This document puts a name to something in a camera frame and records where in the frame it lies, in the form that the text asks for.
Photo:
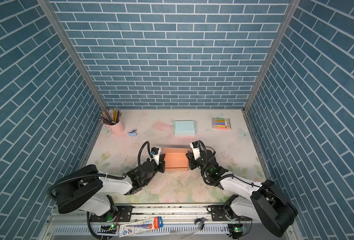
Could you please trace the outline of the pink paper box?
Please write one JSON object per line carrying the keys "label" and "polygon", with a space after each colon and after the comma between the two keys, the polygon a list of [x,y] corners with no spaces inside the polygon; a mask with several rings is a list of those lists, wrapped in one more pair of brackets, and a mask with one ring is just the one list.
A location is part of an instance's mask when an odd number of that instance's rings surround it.
{"label": "pink paper box", "polygon": [[164,148],[165,171],[185,172],[189,170],[189,160],[186,156],[188,149],[184,148]]}

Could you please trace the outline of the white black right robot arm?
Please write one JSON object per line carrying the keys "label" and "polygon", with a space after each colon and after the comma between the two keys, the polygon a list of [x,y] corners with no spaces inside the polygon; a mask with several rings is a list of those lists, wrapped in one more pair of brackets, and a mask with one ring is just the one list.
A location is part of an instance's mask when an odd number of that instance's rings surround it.
{"label": "white black right robot arm", "polygon": [[195,148],[186,156],[189,168],[199,169],[205,184],[232,193],[221,209],[229,220],[247,217],[260,221],[276,237],[282,237],[294,223],[298,210],[273,181],[253,182],[238,177],[221,167],[210,150]]}

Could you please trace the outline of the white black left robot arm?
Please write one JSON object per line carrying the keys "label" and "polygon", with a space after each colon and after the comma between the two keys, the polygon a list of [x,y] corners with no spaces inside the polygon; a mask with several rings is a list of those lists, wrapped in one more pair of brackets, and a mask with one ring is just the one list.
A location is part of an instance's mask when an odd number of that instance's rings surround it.
{"label": "white black left robot arm", "polygon": [[121,177],[104,174],[96,165],[88,165],[56,182],[47,194],[56,200],[60,214],[82,210],[111,221],[118,208],[109,193],[134,195],[147,186],[156,173],[165,172],[165,154],[156,150],[153,148],[151,158]]}

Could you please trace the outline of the light teal paper box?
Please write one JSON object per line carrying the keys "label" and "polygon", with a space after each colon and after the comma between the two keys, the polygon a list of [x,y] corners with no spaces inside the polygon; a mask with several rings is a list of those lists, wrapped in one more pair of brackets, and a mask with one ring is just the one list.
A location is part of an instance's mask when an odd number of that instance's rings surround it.
{"label": "light teal paper box", "polygon": [[174,121],[175,136],[195,136],[196,124],[194,120]]}

